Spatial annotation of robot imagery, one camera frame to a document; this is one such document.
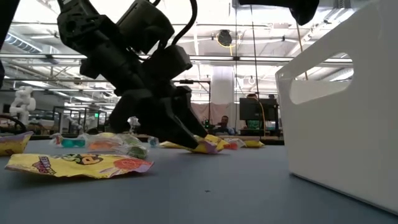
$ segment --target table surface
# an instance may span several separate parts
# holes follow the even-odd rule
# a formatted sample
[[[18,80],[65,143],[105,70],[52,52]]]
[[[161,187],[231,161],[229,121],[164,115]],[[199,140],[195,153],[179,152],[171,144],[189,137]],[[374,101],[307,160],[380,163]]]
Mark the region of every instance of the table surface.
[[[26,153],[68,154],[49,141]],[[398,223],[398,217],[289,175],[284,146],[201,155],[150,149],[145,174],[56,178],[0,170],[0,223]],[[0,157],[5,166],[7,157]]]

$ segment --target crumpled wrapper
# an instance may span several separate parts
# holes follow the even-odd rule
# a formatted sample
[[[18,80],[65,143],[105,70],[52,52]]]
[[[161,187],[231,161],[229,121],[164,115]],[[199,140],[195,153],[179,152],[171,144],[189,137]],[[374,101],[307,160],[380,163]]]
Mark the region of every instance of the crumpled wrapper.
[[[122,155],[67,154],[49,156],[14,154],[6,165],[6,169],[54,177],[87,176],[103,179],[129,172],[147,172],[152,165],[153,162]]]
[[[217,154],[223,149],[226,149],[229,145],[228,142],[210,134],[208,134],[204,139],[199,136],[195,136],[195,138],[199,142],[198,147],[195,149],[189,149],[168,141],[160,143],[160,146],[173,149],[186,149],[190,152],[198,152],[203,154]]]
[[[0,137],[0,156],[24,153],[32,135],[33,132],[29,131],[15,136]]]

